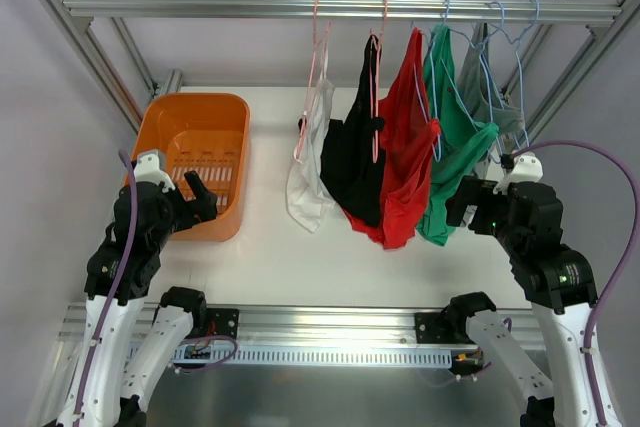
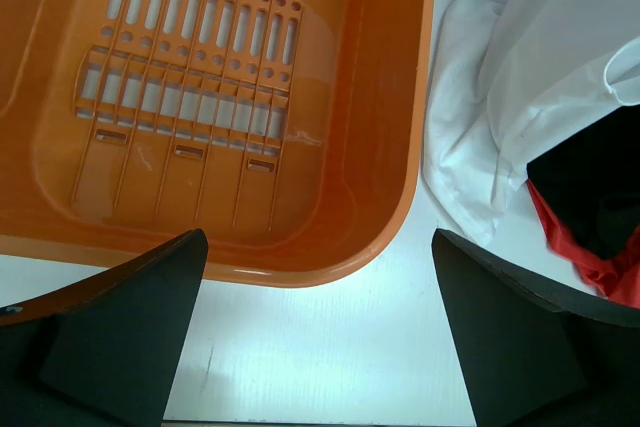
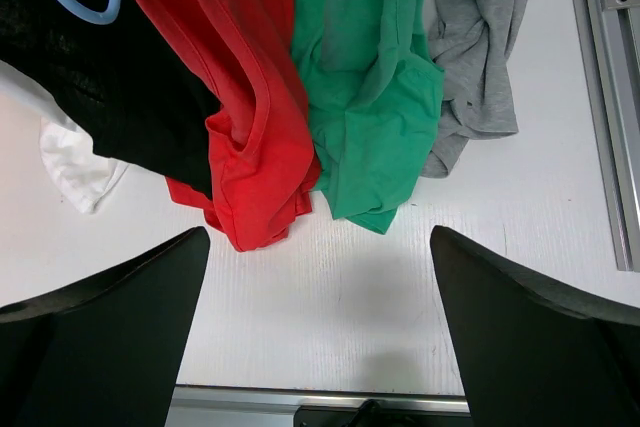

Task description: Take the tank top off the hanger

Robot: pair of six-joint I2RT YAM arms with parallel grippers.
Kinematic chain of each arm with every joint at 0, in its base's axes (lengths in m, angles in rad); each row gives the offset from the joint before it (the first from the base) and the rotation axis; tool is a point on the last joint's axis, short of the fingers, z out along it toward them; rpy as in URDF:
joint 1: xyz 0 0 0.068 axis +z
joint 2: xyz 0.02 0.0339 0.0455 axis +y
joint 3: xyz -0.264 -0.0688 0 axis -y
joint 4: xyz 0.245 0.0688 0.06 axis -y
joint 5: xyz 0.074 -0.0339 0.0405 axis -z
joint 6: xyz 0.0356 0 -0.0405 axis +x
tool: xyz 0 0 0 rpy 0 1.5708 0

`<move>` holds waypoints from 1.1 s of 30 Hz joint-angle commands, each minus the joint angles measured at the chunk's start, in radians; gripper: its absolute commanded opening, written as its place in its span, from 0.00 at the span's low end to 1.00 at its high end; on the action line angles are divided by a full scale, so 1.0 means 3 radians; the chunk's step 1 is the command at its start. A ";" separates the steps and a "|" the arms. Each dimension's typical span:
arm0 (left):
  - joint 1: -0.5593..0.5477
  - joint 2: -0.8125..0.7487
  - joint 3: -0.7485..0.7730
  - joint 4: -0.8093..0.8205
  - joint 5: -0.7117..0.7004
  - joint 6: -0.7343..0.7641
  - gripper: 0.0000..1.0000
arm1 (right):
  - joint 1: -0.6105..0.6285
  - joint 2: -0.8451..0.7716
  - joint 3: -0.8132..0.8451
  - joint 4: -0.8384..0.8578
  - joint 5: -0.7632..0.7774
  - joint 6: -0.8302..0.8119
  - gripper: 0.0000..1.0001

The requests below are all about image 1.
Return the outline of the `pink wire hanger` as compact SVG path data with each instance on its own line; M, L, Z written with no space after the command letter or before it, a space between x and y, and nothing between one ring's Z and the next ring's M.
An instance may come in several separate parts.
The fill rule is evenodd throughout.
M388 0L382 0L383 11L381 29L378 34L371 34L371 63L369 67L369 91L370 91L370 117L373 122L373 134L372 134L372 162L376 164L379 159L379 132L381 128L378 126L378 122L381 120L379 116L379 82L380 82L380 61L381 51L384 38L384 31L388 16Z
M328 23L324 32L322 34L319 33L318 10L319 10L319 0L314 0L313 11L312 11L313 52L312 52L312 58L311 58L311 66L309 71L308 83L307 83L307 90L305 95L305 104L304 104L304 109L300 118L299 138L294 150L294 158L296 160L300 158L300 154L304 144L304 139L306 137L307 127L309 124L309 117L311 116L311 113L313 110L313 104L316 98L316 89L315 89L314 82L315 82L316 68L319 66L319 62L321 58L320 50L326 46L329 33L331 30L331 23Z

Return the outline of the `red tank top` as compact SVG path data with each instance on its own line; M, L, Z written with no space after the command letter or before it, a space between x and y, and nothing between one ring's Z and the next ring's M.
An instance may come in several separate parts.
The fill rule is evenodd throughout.
M403 62L379 113L385 120L380 135L386 153L379 196L380 223L368 227L349 215L352 228L365 233L386 250L406 245L426 212L431 187L434 144L439 122L429 116L423 82L422 31L411 32Z

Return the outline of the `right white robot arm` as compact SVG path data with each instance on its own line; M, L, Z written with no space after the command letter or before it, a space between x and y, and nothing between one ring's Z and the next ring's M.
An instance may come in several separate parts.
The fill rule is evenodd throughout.
M448 335L481 349L518 401L520 425L621 425L590 321L604 297L587 259L562 241L563 204L555 190L526 181L499 191L493 181L466 176L446 206L451 226L475 207L470 230L495 238L506 252L537 319L550 373L537 369L483 292L451 299L441 314Z

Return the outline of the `green tank top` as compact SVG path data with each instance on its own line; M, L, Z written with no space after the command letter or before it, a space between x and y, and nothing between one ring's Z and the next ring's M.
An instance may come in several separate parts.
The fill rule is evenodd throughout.
M437 26L423 62L423 83L429 113L439 122L440 134L435 143L428 205L416 226L423 238L437 246L444 246L455 231L447 224L447 200L488 153L499 133L495 123L474 120L458 91L455 73L450 29Z

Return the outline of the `white tank top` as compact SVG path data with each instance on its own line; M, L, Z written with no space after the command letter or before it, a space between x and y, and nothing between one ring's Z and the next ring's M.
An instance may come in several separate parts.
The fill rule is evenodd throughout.
M326 77L317 82L308 127L298 157L293 157L286 183L286 208L304 229L314 233L335 201L321 180L321 154L331 120L334 85Z

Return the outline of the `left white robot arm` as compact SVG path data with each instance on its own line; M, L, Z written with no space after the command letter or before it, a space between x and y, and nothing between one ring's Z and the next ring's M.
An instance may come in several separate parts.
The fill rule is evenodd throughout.
M205 295L184 287L165 292L154 324L130 370L129 343L169 238L217 216L217 197L194 170L187 200L169 181L131 176L114 204L105 237L87 264L83 341L56 426L141 426L148 403L179 343L210 325Z

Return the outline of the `black tank top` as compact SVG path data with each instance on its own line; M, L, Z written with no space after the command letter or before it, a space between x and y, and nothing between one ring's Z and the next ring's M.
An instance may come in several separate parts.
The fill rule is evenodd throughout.
M372 162L373 122L370 117L369 67L371 35L364 48L363 65L354 102L344 120L332 119L321 154L321 180L349 218L376 228L381 221L380 195L386 152ZM385 126L381 117L379 137Z

